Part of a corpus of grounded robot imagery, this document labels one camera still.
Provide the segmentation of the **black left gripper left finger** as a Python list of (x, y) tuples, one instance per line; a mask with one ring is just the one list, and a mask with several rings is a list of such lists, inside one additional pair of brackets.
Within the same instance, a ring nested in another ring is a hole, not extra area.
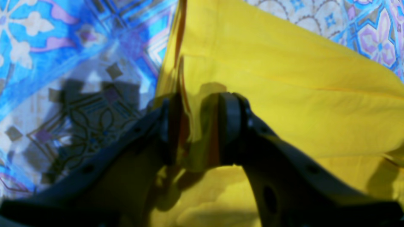
[(142, 220), (157, 173), (176, 163), (182, 104), (178, 94), (133, 125), (118, 141), (52, 187), (4, 200), (2, 227), (134, 227)]

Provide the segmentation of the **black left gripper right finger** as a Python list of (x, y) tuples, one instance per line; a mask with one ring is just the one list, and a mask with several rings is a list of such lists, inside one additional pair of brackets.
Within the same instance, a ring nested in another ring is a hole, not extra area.
[(279, 138), (237, 93), (218, 95), (220, 163), (241, 166), (263, 227), (402, 227), (395, 201), (343, 183)]

